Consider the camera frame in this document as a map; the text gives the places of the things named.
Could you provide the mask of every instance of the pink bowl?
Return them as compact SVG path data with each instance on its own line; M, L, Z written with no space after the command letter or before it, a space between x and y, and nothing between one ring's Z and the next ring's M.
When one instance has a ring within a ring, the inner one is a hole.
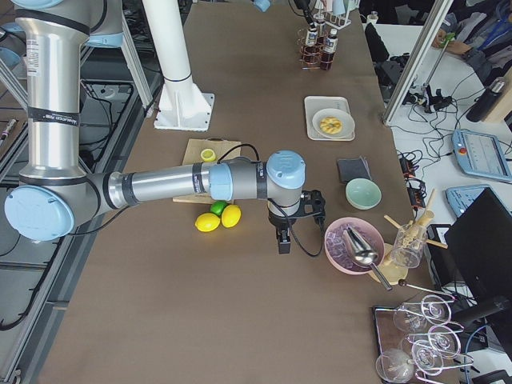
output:
M378 252L375 262L379 265L384 258L384 240L374 226L360 218L339 218L330 224L324 237L324 247L330 263L346 274L367 274L371 268L358 266L349 256L343 241L343 232L348 227L354 228Z

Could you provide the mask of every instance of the brown table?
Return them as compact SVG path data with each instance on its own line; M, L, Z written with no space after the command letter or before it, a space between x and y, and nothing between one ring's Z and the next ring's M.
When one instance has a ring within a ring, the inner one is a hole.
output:
M186 24L194 80L216 95L205 134L158 131L148 119L126 171L181 164L188 138L254 144L263 158L292 149L306 160L306 189L320 189L327 224L357 216L387 242L382 216L412 218L391 132L362 27L340 33L331 71L301 70L297 31L303 19L285 6L199 3ZM306 136L303 100L343 96L356 121L353 142ZM251 155L245 149L243 154ZM344 197L337 158L368 158L383 192L359 211ZM367 276L337 271L322 254L293 244L279 255L266 203L240 201L241 223L201 234L207 206L151 202L128 210L98 236L50 352L41 383L311 384L379 382L370 308L412 295L387 293ZM294 227L309 249L320 243L312 220ZM428 284L426 268L410 280Z

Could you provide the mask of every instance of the person's hand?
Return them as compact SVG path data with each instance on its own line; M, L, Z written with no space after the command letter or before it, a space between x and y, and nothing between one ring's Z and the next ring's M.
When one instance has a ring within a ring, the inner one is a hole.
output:
M448 43L448 47L446 48L448 52L451 52L452 54L458 54L461 56L470 49L471 46L468 46L464 42L460 42L458 40L452 40L451 42Z
M441 48L442 42L445 41L446 32L444 30L439 30L438 34L432 41L432 47L434 48Z

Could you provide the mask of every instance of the computer monitor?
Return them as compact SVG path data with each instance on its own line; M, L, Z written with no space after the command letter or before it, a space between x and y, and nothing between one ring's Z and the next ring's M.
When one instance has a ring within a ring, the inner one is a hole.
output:
M486 188L446 233L455 265L478 305L512 302L512 215ZM512 309L486 317L512 358Z

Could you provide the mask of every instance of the dark bottle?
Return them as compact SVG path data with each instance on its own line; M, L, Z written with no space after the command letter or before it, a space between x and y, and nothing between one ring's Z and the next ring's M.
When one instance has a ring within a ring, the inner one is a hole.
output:
M333 28L327 36L322 50L322 56L320 57L320 68L323 70L329 70L333 65L334 53L336 52L336 45L338 44L338 30Z
M318 14L315 15L315 18L316 18L315 25L317 27L317 32L318 32L317 46L322 48L323 41L326 38L326 21L324 19L322 12L318 12Z
M496 78L493 83L484 91L482 96L480 96L477 102L473 104L466 118L470 122L479 122L482 120L489 113L489 110L502 94L504 86L505 79Z
M311 24L306 34L306 41L302 48L302 60L305 62L314 62L315 55L317 53L317 38L318 30L314 24Z

